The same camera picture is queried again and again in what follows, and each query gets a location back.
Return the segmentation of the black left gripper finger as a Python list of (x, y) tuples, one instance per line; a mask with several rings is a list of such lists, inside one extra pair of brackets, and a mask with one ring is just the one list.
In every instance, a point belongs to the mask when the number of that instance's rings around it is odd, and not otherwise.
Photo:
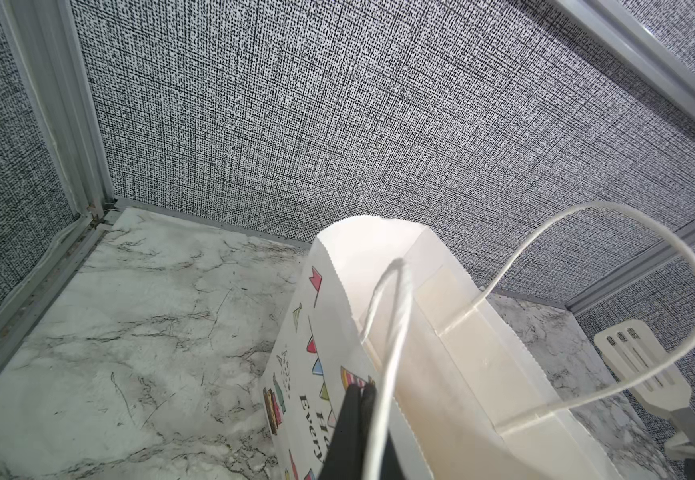
[(403, 479), (403, 468), (389, 433), (391, 391), (365, 384), (359, 400), (359, 437), (363, 447), (361, 479)]
[(347, 388), (326, 461), (319, 480), (361, 478), (363, 441), (361, 441), (361, 388)]

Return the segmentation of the left gripper white spatula finger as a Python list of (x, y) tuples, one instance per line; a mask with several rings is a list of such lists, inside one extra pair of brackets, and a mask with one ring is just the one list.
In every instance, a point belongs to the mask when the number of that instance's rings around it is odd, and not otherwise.
[[(637, 319), (625, 320), (595, 334), (593, 343), (607, 367), (621, 382), (652, 370), (667, 358), (649, 326)], [(677, 366), (634, 387), (635, 399), (654, 416), (673, 424), (677, 433), (665, 442), (665, 454), (672, 460), (695, 460), (695, 412), (691, 409), (691, 386)]]

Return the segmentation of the white paper gift bag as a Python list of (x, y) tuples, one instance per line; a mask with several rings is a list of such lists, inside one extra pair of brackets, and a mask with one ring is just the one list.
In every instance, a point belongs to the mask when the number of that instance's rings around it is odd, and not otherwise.
[(411, 324), (389, 414), (409, 479), (623, 479), (569, 412), (503, 435), (495, 426), (557, 400), (539, 363), (489, 306), (447, 331), (477, 286), (425, 225), (355, 216), (316, 237), (262, 378), (283, 476), (318, 479), (351, 385), (379, 384), (395, 286), (375, 288), (393, 260), (411, 270)]

